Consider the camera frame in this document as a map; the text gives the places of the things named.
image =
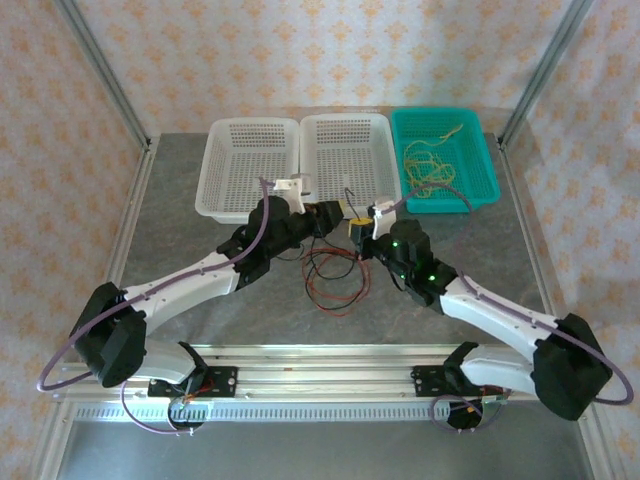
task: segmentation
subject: black bracket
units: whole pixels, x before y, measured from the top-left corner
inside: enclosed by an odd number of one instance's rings
[[[460,397],[477,397],[482,395],[482,388],[466,385],[458,388],[452,385],[445,376],[442,365],[417,365],[411,371],[416,397],[439,397],[440,395],[458,395]]]
[[[202,385],[203,388],[212,385],[212,388],[198,393],[198,398],[233,398],[238,385],[238,368],[207,367]],[[180,388],[180,385],[172,385],[163,380],[152,380],[149,382],[147,395],[149,397],[164,398],[182,397],[184,396],[184,391],[180,390]]]

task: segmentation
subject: wire bundle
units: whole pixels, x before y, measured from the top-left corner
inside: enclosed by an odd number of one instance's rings
[[[409,185],[412,189],[420,187],[425,182],[429,183],[441,183],[443,185],[451,185],[456,178],[456,170],[450,163],[445,163],[437,153],[433,153],[431,150],[422,148],[418,149],[419,145],[426,147],[439,147],[449,140],[449,138],[459,132],[463,125],[460,124],[451,130],[449,133],[442,135],[440,141],[437,143],[429,143],[426,140],[416,140],[407,145],[404,149],[403,164],[404,169],[409,181]],[[416,198],[429,198],[433,194],[434,190],[438,187],[426,187],[420,190],[415,197]]]
[[[325,313],[333,317],[344,317],[349,315],[353,309],[353,305],[357,302],[363,300],[371,289],[371,270],[369,269],[369,265],[360,260],[357,255],[353,252],[349,252],[343,248],[336,247],[327,242],[328,247],[324,248],[314,248],[315,238],[311,242],[311,249],[307,252],[306,255],[302,257],[301,268],[302,268],[302,278],[304,278],[305,282],[305,292],[307,296],[311,299],[313,304]],[[318,259],[322,258],[320,263],[316,263]],[[336,258],[344,258],[350,261],[349,268],[340,275],[329,276],[323,274],[321,272],[322,268],[325,267],[331,260]],[[358,265],[360,268],[360,275],[362,277],[362,283],[360,288],[350,294],[350,295],[334,295],[332,293],[328,293],[320,290],[315,282],[317,278],[321,278],[325,281],[334,281],[341,280],[346,278],[354,271],[355,266]],[[332,302],[341,302],[336,305],[325,305],[320,303],[318,297],[323,298],[325,300],[329,300]]]

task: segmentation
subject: teal plastic basket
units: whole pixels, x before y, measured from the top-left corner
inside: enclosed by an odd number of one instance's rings
[[[498,201],[500,187],[480,120],[474,111],[466,108],[424,107],[392,112],[391,129],[403,195],[411,191],[404,166],[405,149],[416,140],[436,144],[460,124],[462,129],[444,144],[436,147],[420,144],[415,149],[411,148],[408,156],[411,152],[426,150],[437,154],[442,163],[450,164],[455,170],[455,178],[450,185],[467,197],[474,209]],[[420,175],[427,175],[428,168],[421,166]],[[458,197],[443,188],[434,189],[429,198],[410,198],[407,210],[411,213],[468,212]]]

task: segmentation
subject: red wire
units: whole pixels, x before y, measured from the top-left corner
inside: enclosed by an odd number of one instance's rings
[[[318,254],[318,253],[325,253],[325,254],[333,254],[334,256],[328,256],[326,257],[321,263],[320,265],[318,265],[315,269],[314,272],[311,274],[311,276],[308,277],[308,272],[305,272],[305,262],[304,260],[313,255],[313,254]],[[329,294],[327,292],[322,292],[320,290],[318,290],[316,288],[316,286],[314,285],[314,281],[316,276],[318,275],[318,273],[320,272],[320,269],[332,258],[335,258],[335,256],[337,255],[348,255],[350,257],[353,257],[354,260],[358,263],[358,266],[360,267],[360,272],[362,273],[362,287],[360,288],[360,290],[358,290],[356,293],[349,295],[349,296],[340,296],[340,295],[332,295]],[[302,277],[305,281],[305,283],[308,285],[309,290],[311,292],[311,299],[313,300],[314,304],[316,305],[316,307],[319,310],[322,310],[325,313],[328,313],[329,315],[333,316],[333,317],[344,317],[346,315],[348,315],[349,313],[351,313],[351,311],[353,310],[353,307],[351,307],[349,310],[347,310],[346,312],[343,313],[336,313],[336,311],[334,310],[329,310],[329,307],[325,307],[323,305],[320,305],[319,303],[316,302],[315,299],[315,295],[318,295],[322,298],[327,298],[330,300],[339,300],[339,301],[351,301],[351,300],[355,300],[354,303],[360,302],[363,298],[365,298],[369,291],[371,290],[371,270],[369,269],[369,265],[365,264],[364,262],[362,262],[359,258],[357,258],[353,253],[347,251],[347,250],[343,250],[340,248],[316,248],[316,249],[312,249],[309,252],[307,252],[307,254],[302,257],[302,262],[301,262],[301,271],[302,271]]]

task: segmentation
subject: metal corner post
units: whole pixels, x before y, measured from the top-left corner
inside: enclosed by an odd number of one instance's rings
[[[107,89],[109,96],[122,115],[131,135],[142,147],[146,147],[149,143],[149,136],[142,126],[142,123],[136,115],[133,107],[129,103],[122,86],[109,66],[102,49],[98,45],[96,38],[93,36],[93,33],[91,32],[84,16],[80,12],[75,0],[54,0],[54,2],[69,25],[69,28],[71,28],[72,32],[76,36],[87,60],[98,74],[98,77],[104,87]]]
[[[551,39],[551,43],[542,55],[540,63],[536,67],[529,84],[526,86],[522,97],[518,101],[511,118],[507,121],[502,134],[498,137],[498,143],[502,150],[509,147],[509,144],[516,138],[520,128],[527,119],[529,111],[540,96],[540,93],[551,77],[560,57],[567,49],[569,42],[573,38],[576,30],[582,23],[593,0],[573,0],[567,13],[565,13],[556,33]]]

